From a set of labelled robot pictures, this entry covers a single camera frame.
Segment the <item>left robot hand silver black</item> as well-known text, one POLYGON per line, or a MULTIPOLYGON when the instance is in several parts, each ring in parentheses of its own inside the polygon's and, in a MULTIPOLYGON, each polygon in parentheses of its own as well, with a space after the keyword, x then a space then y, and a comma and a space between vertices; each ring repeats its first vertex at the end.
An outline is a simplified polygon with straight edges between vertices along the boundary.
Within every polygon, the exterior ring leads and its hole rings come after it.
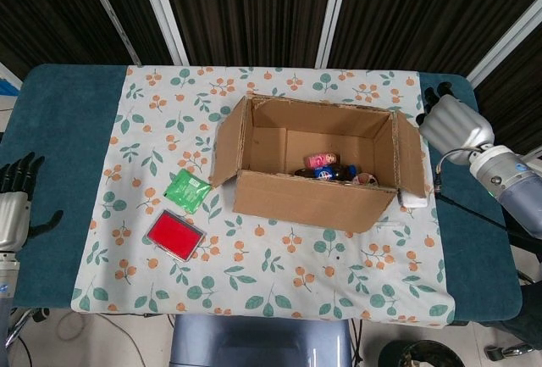
POLYGON ((31 204, 36 178, 45 157, 36 158, 30 152, 23 158, 1 168, 1 252, 16 253, 29 238, 54 229, 64 217, 57 210, 50 220, 40 225, 30 224, 31 204))

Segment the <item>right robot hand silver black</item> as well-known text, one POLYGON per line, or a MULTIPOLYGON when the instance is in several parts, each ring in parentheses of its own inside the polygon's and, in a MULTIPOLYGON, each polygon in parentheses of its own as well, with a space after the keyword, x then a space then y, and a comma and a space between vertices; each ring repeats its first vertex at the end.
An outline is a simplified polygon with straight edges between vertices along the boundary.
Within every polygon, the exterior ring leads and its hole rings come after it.
POLYGON ((442 82, 424 93, 424 112, 416 118, 421 135, 441 153, 493 144, 495 134, 480 113, 459 100, 451 83, 442 82))

